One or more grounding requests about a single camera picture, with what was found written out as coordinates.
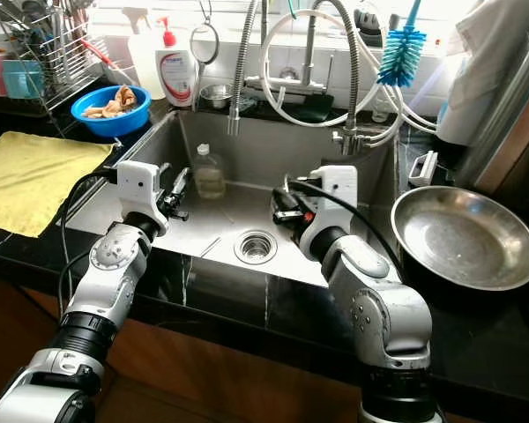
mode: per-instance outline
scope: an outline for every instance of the drain strainer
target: drain strainer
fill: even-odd
[[[268,262],[276,254],[276,240],[265,231],[248,231],[234,245],[235,255],[246,264]]]

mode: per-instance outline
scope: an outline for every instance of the yellow cloth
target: yellow cloth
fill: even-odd
[[[81,176],[113,145],[5,132],[0,137],[0,228],[37,237]]]

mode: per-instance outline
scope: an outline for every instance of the metal pan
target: metal pan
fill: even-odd
[[[453,187],[423,187],[391,210],[402,247],[455,284],[507,291],[529,282],[529,229],[499,203]]]

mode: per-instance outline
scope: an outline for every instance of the black granite countertop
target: black granite countertop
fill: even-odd
[[[153,122],[167,110],[164,100],[155,101]],[[121,157],[149,125],[123,137],[123,145],[108,162]],[[13,121],[0,115],[0,134],[27,128],[21,118]],[[42,128],[42,135],[55,135],[45,121],[41,127],[33,122],[31,128]],[[92,139],[81,127],[68,137]],[[409,168],[429,148],[440,150],[445,158],[455,155],[446,145],[402,130],[400,168]],[[443,159],[441,164],[451,166]],[[436,178],[446,183],[445,174]],[[402,191],[408,189],[403,179],[399,186]],[[97,238],[69,229],[71,255],[89,249]],[[63,268],[59,242],[59,228],[54,224],[35,239],[0,230],[0,276],[55,294],[56,278]],[[190,260],[154,249],[130,317],[343,382],[360,383],[352,337],[325,289],[276,278],[250,295],[236,284],[228,288],[233,295],[199,289],[197,284],[184,286],[176,275]],[[204,259],[195,260],[198,267],[205,266]],[[529,284],[507,293],[480,293],[440,279],[406,255],[404,263],[411,285],[431,308],[431,376],[443,408],[482,421],[529,420]],[[77,275],[84,271],[83,263],[75,268]]]

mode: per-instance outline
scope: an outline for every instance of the kitchen faucet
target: kitchen faucet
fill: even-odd
[[[266,1],[263,0],[263,18],[262,22],[266,22]],[[349,54],[351,59],[351,86],[349,94],[349,108],[348,117],[344,128],[342,129],[342,135],[337,131],[333,132],[333,141],[340,144],[341,153],[344,155],[356,154],[360,149],[360,143],[357,137],[356,128],[356,104],[359,87],[359,49],[358,49],[358,38],[354,22],[351,19],[345,5],[340,0],[316,0],[312,5],[312,10],[317,10],[319,5],[324,1],[328,1],[333,4],[337,9],[340,16],[343,19],[346,29],[347,40],[349,43]],[[253,27],[255,20],[255,14],[257,12],[257,0],[251,0],[249,9],[247,10],[247,17],[242,31],[242,39],[239,45],[239,53],[237,56],[237,63],[235,65],[235,79],[233,83],[233,96],[231,98],[231,104],[229,106],[229,116],[227,117],[227,134],[232,136],[239,135],[239,99],[241,96],[242,82],[246,82],[248,86],[260,88],[260,79],[258,77],[249,77],[243,81],[244,66],[247,59],[247,49],[249,47],[250,32]],[[316,17],[311,16],[309,18],[308,37],[306,43],[306,56],[305,63],[302,69],[302,80],[293,79],[282,79],[282,78],[270,78],[274,83],[275,87],[282,87],[286,90],[286,93],[298,93],[298,94],[312,94],[312,93],[325,93],[326,87],[324,85],[315,83],[311,80],[311,71],[313,69],[313,48],[314,48],[314,36],[316,30]],[[266,34],[264,33],[266,28],[261,27],[261,43],[265,39]]]

